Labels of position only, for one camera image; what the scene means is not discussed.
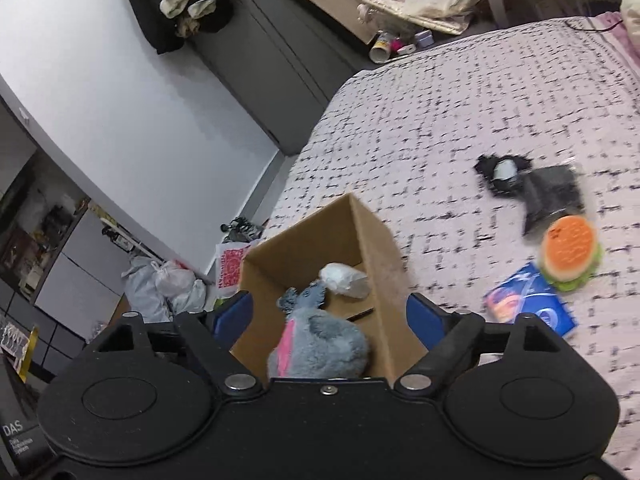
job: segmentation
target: round black pad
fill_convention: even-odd
[[[476,449],[524,465],[563,464],[604,452],[618,402],[586,362],[523,352],[462,374],[444,407]]]
[[[156,389],[146,381],[114,377],[89,386],[82,403],[95,416],[121,420],[146,412],[157,398]]]
[[[177,449],[210,413],[193,372],[145,352],[74,361],[40,397],[38,420],[59,453],[97,465],[149,462]]]
[[[574,403],[571,390],[552,379],[526,377],[506,383],[500,391],[502,405],[525,418],[556,418]]]

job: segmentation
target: cable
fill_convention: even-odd
[[[571,30],[577,30],[579,32],[609,32],[610,30],[613,30],[614,28],[616,28],[620,23],[622,23],[622,20],[620,20],[617,23],[614,23],[613,25],[607,28],[578,28],[578,27],[574,27],[569,22],[564,22],[564,24],[567,27],[569,27]]]

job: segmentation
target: gray plush toy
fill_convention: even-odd
[[[278,300],[287,314],[278,346],[269,355],[270,378],[353,379],[367,366],[369,346],[352,322],[320,310],[324,285],[311,283],[298,296],[290,288]]]

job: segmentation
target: floor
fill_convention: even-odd
[[[282,166],[278,170],[278,174],[273,179],[273,182],[269,186],[269,189],[265,193],[258,209],[255,211],[254,216],[252,217],[252,222],[258,225],[263,225],[271,216],[271,212],[280,197],[280,194],[284,190],[284,187],[287,183],[287,177],[289,176],[289,171],[293,166],[293,163],[297,159],[297,155],[288,156],[285,158]]]

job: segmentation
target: hanging jacket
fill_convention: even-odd
[[[174,20],[164,16],[149,0],[129,0],[145,39],[158,54],[178,50],[184,39],[175,35]]]
[[[129,0],[140,29],[158,54],[182,47],[199,30],[217,32],[232,16],[230,0]]]

